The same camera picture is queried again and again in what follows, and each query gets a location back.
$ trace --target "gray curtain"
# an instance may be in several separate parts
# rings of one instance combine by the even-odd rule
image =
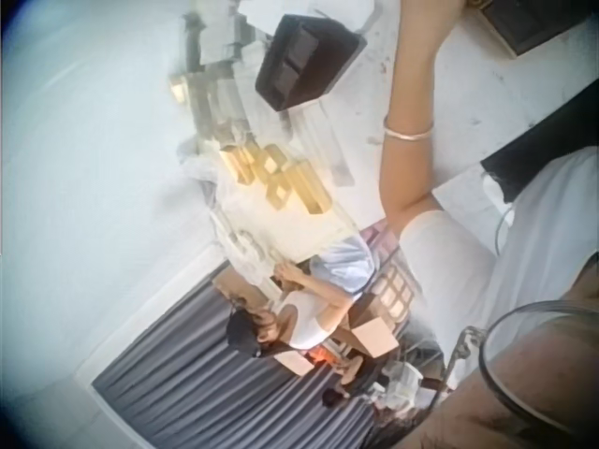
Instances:
[[[358,448],[373,422],[371,408],[357,400],[339,411],[322,407],[322,391],[335,383],[326,367],[298,378],[275,360],[230,351],[229,314],[211,276],[102,372],[94,388],[156,448]]]

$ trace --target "bangle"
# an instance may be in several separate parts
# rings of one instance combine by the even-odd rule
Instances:
[[[383,120],[383,126],[385,128],[385,136],[389,136],[390,138],[396,138],[398,140],[407,140],[408,142],[418,142],[419,140],[429,138],[432,135],[433,128],[433,125],[431,125],[428,131],[422,134],[402,134],[388,128],[387,117],[385,117],[385,119]]]

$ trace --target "gold metal piece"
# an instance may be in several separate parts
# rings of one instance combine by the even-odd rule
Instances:
[[[332,199],[308,161],[301,161],[285,170],[285,175],[301,202],[312,215],[325,213]]]
[[[239,184],[250,185],[254,182],[254,172],[250,166],[243,148],[227,145],[220,151],[228,170]]]
[[[277,210],[281,210],[287,204],[293,189],[286,176],[281,173],[275,173],[270,176],[269,185],[266,189],[266,199]]]
[[[286,163],[287,157],[278,146],[267,145],[263,150],[260,150],[252,169],[258,179],[268,185],[270,177],[281,171]]]

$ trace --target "white wall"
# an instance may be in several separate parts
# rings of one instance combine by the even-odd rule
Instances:
[[[212,238],[175,158],[192,119],[168,90],[189,7],[33,0],[5,36],[8,401],[65,382]]]

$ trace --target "white cloth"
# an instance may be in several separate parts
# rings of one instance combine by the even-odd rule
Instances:
[[[447,212],[416,217],[400,245],[422,287],[427,314],[446,362],[467,326],[488,328],[516,307],[561,298],[599,251],[597,148],[547,165],[515,202],[507,243],[496,258]],[[529,331],[503,326],[496,349]],[[458,381],[476,357],[456,366]]]
[[[284,306],[295,306],[298,311],[293,333],[289,339],[289,346],[294,349],[308,350],[326,340],[335,328],[331,331],[323,329],[316,317],[328,306],[322,298],[307,291],[291,292],[283,303]]]
[[[333,243],[310,259],[310,273],[315,278],[337,285],[354,300],[378,267],[378,258],[359,234]]]

